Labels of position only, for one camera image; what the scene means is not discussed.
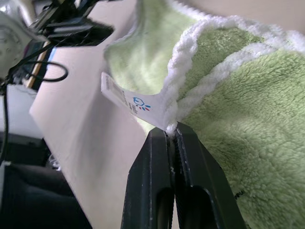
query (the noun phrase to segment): white surface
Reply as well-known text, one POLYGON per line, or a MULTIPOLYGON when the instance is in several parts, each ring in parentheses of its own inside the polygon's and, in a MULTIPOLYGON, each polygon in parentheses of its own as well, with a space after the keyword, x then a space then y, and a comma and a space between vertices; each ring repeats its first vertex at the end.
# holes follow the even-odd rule
MULTIPOLYGON (((36 93, 23 85, 9 85, 9 133, 42 139, 43 135, 29 114, 36 93)), ((0 98, 0 131, 3 132, 3 102, 0 98)))
MULTIPOLYGON (((240 14, 287 30, 305 31, 302 0, 189 2, 211 13, 240 14)), ((43 84, 31 109, 96 229, 120 228, 128 171, 145 140, 133 117, 100 93, 100 76, 105 69, 102 51, 128 31, 134 6, 135 0, 99 3, 92 17, 114 25, 115 33, 98 47, 58 49, 53 60, 69 68, 69 77, 60 83, 43 84)), ((56 77, 56 71, 48 71, 47 76, 56 77)))

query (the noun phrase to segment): machine part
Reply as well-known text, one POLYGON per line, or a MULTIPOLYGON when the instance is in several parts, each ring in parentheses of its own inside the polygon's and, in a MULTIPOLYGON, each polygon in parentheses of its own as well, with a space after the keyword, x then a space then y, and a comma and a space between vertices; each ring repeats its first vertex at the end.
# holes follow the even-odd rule
POLYGON ((31 0, 1 0, 0 11, 24 27, 29 27, 36 18, 31 0))
POLYGON ((50 23, 59 23, 77 17, 77 10, 72 0, 52 0, 37 16, 30 29, 35 33, 43 33, 44 28, 50 23))
POLYGON ((44 35, 57 47, 96 46, 112 33, 112 27, 95 23, 88 18, 52 23, 44 30, 44 35))
POLYGON ((11 67, 22 58, 23 51, 32 40, 24 29, 10 17, 0 11, 0 79, 9 74, 11 67))

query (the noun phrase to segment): black plastic part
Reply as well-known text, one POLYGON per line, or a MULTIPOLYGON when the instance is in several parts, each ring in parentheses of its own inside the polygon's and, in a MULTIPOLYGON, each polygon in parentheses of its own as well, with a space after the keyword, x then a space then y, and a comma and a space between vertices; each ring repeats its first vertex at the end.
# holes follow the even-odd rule
POLYGON ((52 4, 44 7, 30 28, 40 33, 52 22, 61 22, 77 16, 74 0, 52 0, 52 4))
POLYGON ((181 229, 246 229, 219 164, 196 133, 178 124, 175 196, 181 229))
POLYGON ((153 129, 128 175, 122 229, 170 229, 174 193, 170 176, 168 141, 153 129))
POLYGON ((87 18, 51 23, 44 31, 48 40, 57 47, 96 46, 112 33, 111 26, 95 23, 87 18))

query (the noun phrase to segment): fleece towel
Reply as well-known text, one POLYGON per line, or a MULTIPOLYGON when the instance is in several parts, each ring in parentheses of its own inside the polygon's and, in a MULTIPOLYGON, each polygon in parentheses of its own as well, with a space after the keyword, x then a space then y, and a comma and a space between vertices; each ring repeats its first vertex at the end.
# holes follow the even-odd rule
POLYGON ((177 121, 195 130, 250 228, 305 228, 303 35, 173 0, 138 0, 134 26, 105 58, 119 86, 169 92, 168 131, 177 121))

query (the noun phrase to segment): black wire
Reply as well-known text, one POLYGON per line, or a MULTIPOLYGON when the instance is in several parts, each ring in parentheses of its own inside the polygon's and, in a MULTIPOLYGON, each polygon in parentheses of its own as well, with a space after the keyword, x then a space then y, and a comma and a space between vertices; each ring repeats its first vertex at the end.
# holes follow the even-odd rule
POLYGON ((34 57, 39 56, 41 53, 43 53, 43 52, 45 52, 45 51, 47 51, 48 49, 53 48, 53 47, 54 47, 54 45, 52 45, 51 43, 50 43, 50 44, 47 44, 46 46, 44 46, 43 48, 39 49, 38 51, 33 52, 31 55, 29 55, 29 56, 23 58, 18 64, 16 64, 16 65, 14 66, 14 69, 15 69, 15 68, 18 68, 19 66, 24 65, 24 64, 25 64, 27 61, 29 61, 30 59, 33 59, 34 57))
POLYGON ((59 78, 56 78, 56 79, 48 79, 48 78, 43 78, 43 77, 40 77, 40 76, 37 76, 37 75, 34 75, 32 73, 30 73, 28 70, 26 70, 24 67, 22 68, 23 71, 25 71, 27 74, 29 74, 30 76, 34 77, 35 79, 38 79, 38 80, 41 80, 41 81, 45 81, 45 82, 59 82, 59 81, 62 81, 64 80, 65 78, 67 78, 68 74, 69 74, 69 71, 68 69, 60 64, 60 63, 57 63, 57 62, 51 62, 51 61, 27 61, 26 63, 24 63, 23 65, 27 65, 27 64, 37 64, 37 63, 41 63, 41 64, 51 64, 51 65, 55 65, 55 66, 58 66, 60 68, 62 68, 65 73, 59 77, 59 78))
POLYGON ((0 152, 0 166, 5 159, 8 140, 9 140, 9 111, 8 111, 8 98, 7 98, 7 83, 4 82, 4 85, 1 88, 3 95, 3 112, 4 112, 4 133, 2 139, 2 147, 0 152))
POLYGON ((15 65, 13 68, 10 69, 9 75, 5 78, 2 85, 0 85, 0 95, 3 95, 3 112, 4 112, 4 132, 3 132, 3 139, 2 139, 2 147, 1 147, 1 151, 0 151, 0 166, 1 166, 2 162, 5 160, 7 150, 8 150, 8 141, 9 141, 9 110, 8 110, 8 97, 7 97, 7 88, 8 87, 7 86, 12 81, 13 75, 16 72, 16 70, 23 65, 27 65, 27 64, 31 64, 31 63, 32 64, 33 63, 53 64, 53 65, 61 67, 65 71, 65 74, 57 79, 43 79, 43 78, 33 75, 27 71, 26 72, 39 80, 47 81, 47 82, 58 82, 58 81, 64 80, 68 76, 68 73, 69 73, 68 69, 65 66, 63 66, 62 64, 59 64, 56 62, 29 61, 30 59, 33 59, 34 57, 40 55, 41 53, 47 51, 48 49, 50 49, 52 47, 54 47, 52 44, 48 44, 48 45, 44 46, 43 48, 41 48, 40 50, 23 58, 17 65, 15 65))

